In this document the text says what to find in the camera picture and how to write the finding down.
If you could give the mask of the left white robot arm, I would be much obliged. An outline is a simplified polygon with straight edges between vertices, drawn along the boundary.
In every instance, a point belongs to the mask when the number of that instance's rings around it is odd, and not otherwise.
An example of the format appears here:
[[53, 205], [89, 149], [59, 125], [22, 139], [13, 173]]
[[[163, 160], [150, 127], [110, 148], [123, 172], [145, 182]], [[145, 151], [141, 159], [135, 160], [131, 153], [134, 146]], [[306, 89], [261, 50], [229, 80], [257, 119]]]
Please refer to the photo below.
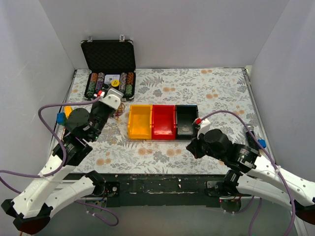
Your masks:
[[97, 171], [83, 175], [62, 190], [55, 188], [92, 151], [88, 143], [98, 139], [119, 105], [97, 101], [91, 110], [77, 108], [63, 118], [65, 136], [58, 140], [45, 166], [25, 190], [1, 204], [4, 212], [14, 218], [17, 230], [36, 234], [62, 208], [86, 195], [98, 197], [104, 193], [105, 179]]

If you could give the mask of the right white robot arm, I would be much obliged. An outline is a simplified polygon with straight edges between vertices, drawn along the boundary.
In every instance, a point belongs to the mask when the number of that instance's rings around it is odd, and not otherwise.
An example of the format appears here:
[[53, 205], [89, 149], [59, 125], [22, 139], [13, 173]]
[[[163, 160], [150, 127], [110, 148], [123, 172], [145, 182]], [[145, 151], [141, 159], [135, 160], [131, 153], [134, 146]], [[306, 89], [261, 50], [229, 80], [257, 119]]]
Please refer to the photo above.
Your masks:
[[224, 194], [255, 195], [287, 208], [294, 207], [297, 217], [307, 223], [315, 223], [314, 182], [280, 166], [274, 167], [256, 149], [232, 143], [219, 129], [193, 138], [187, 150], [196, 159], [213, 157], [230, 168], [222, 183]]

